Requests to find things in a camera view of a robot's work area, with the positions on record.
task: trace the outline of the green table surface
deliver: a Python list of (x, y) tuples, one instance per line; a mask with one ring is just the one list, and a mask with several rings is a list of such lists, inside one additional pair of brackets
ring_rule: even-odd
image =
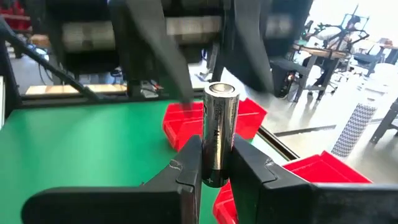
[[(52, 187), (138, 186), (176, 152), (162, 130), (170, 101), (19, 110), (0, 130), (0, 224), (21, 222), (33, 194)], [(259, 138), (258, 146), (282, 157)], [(219, 189), (203, 186), (200, 223)]]

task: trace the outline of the red plastic tray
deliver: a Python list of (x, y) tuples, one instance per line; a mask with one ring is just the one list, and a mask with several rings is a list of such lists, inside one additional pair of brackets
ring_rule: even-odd
[[(327, 152), (286, 164), (284, 167), (301, 178), (313, 183), (371, 183), (369, 179)], [(214, 203), (213, 214), (219, 224), (238, 223), (238, 214), (236, 213), (235, 202), (229, 182), (221, 188)]]
[[(252, 139), (267, 112), (250, 99), (239, 102), (236, 133)], [(178, 103), (170, 104), (163, 118), (163, 131), (171, 146), (178, 152), (195, 134), (203, 129), (203, 102), (194, 102), (191, 110), (183, 110)]]

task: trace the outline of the cylindrical battery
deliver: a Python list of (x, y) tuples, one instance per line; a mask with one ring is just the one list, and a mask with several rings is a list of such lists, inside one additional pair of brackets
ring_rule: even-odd
[(209, 187), (227, 183), (238, 105), (239, 92), (234, 86), (213, 82), (205, 87), (202, 180)]

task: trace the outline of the workstation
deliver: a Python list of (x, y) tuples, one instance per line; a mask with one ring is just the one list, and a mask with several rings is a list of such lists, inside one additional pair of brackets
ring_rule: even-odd
[[(283, 67), (280, 58), (292, 49), (305, 51), (312, 56), (307, 66), (297, 69), (304, 74), (298, 80), (300, 98), (317, 57), (332, 59), (333, 67), (347, 57), (294, 44), (311, 1), (39, 3), (49, 15), (44, 26), (51, 30), (40, 41), (51, 47), (61, 66), (30, 48), (0, 20), (5, 82), (0, 223), (222, 223), (217, 201), (229, 184), (236, 214), (229, 221), (235, 223), (397, 221), (397, 186), (364, 184), (371, 180), (355, 170), (351, 177), (361, 180), (308, 178), (314, 170), (298, 174), (294, 170), (304, 166), (292, 168), (308, 158), (288, 147), (278, 137), (282, 133), (263, 124), (250, 138), (241, 132), (254, 120), (242, 125), (239, 115), (251, 111), (243, 111), (244, 100), (238, 103), (240, 89), (224, 82), (225, 70), (245, 88), (269, 97), (278, 86), (273, 66)], [(280, 14), (292, 22), (288, 32), (271, 29), (286, 22)], [(65, 31), (70, 29), (73, 35)], [(21, 60), (28, 58), (35, 67), (38, 63), (59, 85), (31, 85), (21, 93), (16, 66), (21, 61), (9, 59), (6, 41), (22, 52)], [(209, 46), (218, 46), (213, 47), (210, 83), (195, 86), (189, 65), (201, 61)], [(78, 77), (115, 69), (122, 77), (118, 84), (84, 85)], [(328, 82), (311, 90), (325, 91)], [(202, 131), (177, 150), (162, 125), (178, 103), (187, 123), (196, 122), (199, 114)], [(298, 98), (295, 105), (300, 106)], [(270, 123), (267, 117), (275, 111), (263, 113), (261, 119), (265, 116)], [(333, 161), (341, 173), (348, 169)], [(336, 198), (352, 203), (336, 203)]]

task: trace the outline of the concrete floor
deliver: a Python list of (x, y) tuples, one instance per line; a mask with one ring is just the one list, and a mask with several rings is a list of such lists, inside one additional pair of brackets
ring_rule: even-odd
[[(12, 59), (12, 66), (21, 93), (25, 93), (31, 85), (43, 85), (37, 64), (26, 56), (19, 60)], [(190, 71), (197, 73), (201, 69), (203, 67)], [(51, 84), (43, 71), (42, 76), (46, 84)], [(352, 83), (343, 83), (334, 95), (326, 94), (320, 102), (315, 100), (316, 94), (309, 97), (304, 92), (298, 103), (291, 103), (270, 94), (253, 92), (228, 71), (224, 71), (223, 80), (243, 88), (243, 97), (252, 98), (268, 111), (262, 125), (273, 133), (339, 124), (342, 116), (350, 113), (350, 108), (357, 104), (360, 95)], [(396, 96), (384, 96), (374, 118), (384, 117)], [(393, 137), (394, 131), (388, 131), (377, 145), (370, 145), (368, 141), (376, 128), (376, 124), (369, 125), (346, 163), (374, 182), (398, 183), (398, 138)], [(280, 140), (300, 157), (307, 157), (330, 148), (334, 135), (335, 130), (317, 131), (281, 137)]]

